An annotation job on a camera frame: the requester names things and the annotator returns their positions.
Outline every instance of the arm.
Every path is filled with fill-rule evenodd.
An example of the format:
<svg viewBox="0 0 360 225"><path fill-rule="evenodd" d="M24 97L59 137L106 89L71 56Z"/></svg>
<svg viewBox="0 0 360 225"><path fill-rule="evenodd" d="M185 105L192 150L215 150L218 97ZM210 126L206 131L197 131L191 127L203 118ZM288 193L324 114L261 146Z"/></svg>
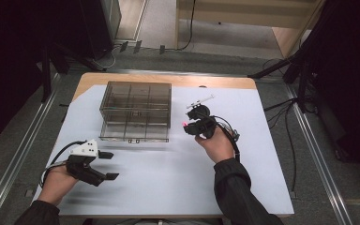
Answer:
<svg viewBox="0 0 360 225"><path fill-rule="evenodd" d="M77 179L67 173L66 166L51 169L39 197L16 220L15 224L60 224L58 218L60 210L56 206L77 182Z"/></svg>
<svg viewBox="0 0 360 225"><path fill-rule="evenodd" d="M215 195L224 216L235 224L282 224L269 214L250 192L250 178L245 167L233 157L233 147L220 128L211 139L195 137L216 163Z"/></svg>

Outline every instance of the gray floor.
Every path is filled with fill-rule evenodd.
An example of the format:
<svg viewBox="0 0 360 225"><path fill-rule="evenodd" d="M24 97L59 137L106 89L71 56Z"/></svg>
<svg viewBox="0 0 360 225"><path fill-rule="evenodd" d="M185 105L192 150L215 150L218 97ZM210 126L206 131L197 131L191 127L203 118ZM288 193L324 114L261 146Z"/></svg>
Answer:
<svg viewBox="0 0 360 225"><path fill-rule="evenodd" d="M229 57L192 52L167 52L159 55L157 51L144 50L133 54L131 50L116 53L116 64L109 71L115 69L140 69L183 71L202 73L225 73L226 76L241 76L254 73L262 69L266 60L256 58ZM14 219L29 205L32 198L24 197L26 190L35 190L39 173L43 170L48 156L52 151L55 139L61 127L61 120L65 116L66 108L58 106L60 103L69 104L75 88L84 72L88 71L76 63L71 64L68 75L61 76L57 88L56 98L52 108L46 116L42 127L32 144L30 153L15 179L10 192L0 210L0 224L12 224ZM288 98L285 84L279 79L277 71L264 81L257 81L259 93L264 107L279 103ZM38 110L41 90L29 98L22 110L13 118L0 136L0 178L5 172L11 157L20 144L33 115ZM276 112L268 112L267 118ZM356 163L342 163L336 160L333 146L323 129L319 118L311 114L308 116L317 140L322 147L322 153L337 182L340 192L347 203L347 208L354 224L360 224L360 165ZM328 199L323 182L317 172L300 126L290 114L289 123L292 140L296 149L297 179L296 198L292 199L295 214L284 218L285 224L338 224L332 205ZM287 184L293 179L293 159L290 144L286 136L283 117L271 129L277 149L278 158L284 172ZM63 224L82 224L83 218L62 218Z"/></svg>

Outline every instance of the transparent storage container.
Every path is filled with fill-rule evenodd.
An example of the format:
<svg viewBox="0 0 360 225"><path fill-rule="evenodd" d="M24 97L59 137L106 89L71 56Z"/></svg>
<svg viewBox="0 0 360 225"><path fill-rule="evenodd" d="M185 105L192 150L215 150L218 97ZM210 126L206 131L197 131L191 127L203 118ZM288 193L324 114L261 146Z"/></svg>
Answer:
<svg viewBox="0 0 360 225"><path fill-rule="evenodd" d="M158 82L108 82L101 102L100 139L167 143L171 127L172 85Z"/></svg>

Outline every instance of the black sleeve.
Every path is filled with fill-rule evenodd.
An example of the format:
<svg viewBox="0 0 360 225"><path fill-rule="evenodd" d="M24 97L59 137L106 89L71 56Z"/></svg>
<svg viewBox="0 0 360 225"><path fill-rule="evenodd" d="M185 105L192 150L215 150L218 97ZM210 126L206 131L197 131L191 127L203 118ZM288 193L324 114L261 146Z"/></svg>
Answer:
<svg viewBox="0 0 360 225"><path fill-rule="evenodd" d="M60 210L53 204L34 201L31 206L16 220L15 225L59 225Z"/></svg>
<svg viewBox="0 0 360 225"><path fill-rule="evenodd" d="M250 177L245 167L235 158L220 161L214 167L215 195L224 216L235 224L283 224L269 214L250 192Z"/></svg>

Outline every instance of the hand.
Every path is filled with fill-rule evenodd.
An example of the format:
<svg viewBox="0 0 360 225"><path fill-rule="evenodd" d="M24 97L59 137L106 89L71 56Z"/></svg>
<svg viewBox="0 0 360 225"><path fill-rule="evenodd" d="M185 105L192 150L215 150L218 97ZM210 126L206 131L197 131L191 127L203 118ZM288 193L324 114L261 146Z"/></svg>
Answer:
<svg viewBox="0 0 360 225"><path fill-rule="evenodd" d="M200 136L195 136L195 141L206 150L207 155L215 163L233 158L233 146L219 127L216 127L212 138L204 139Z"/></svg>
<svg viewBox="0 0 360 225"><path fill-rule="evenodd" d="M58 205L63 197L75 186L77 179L70 176L66 166L54 167L48 174L38 200Z"/></svg>

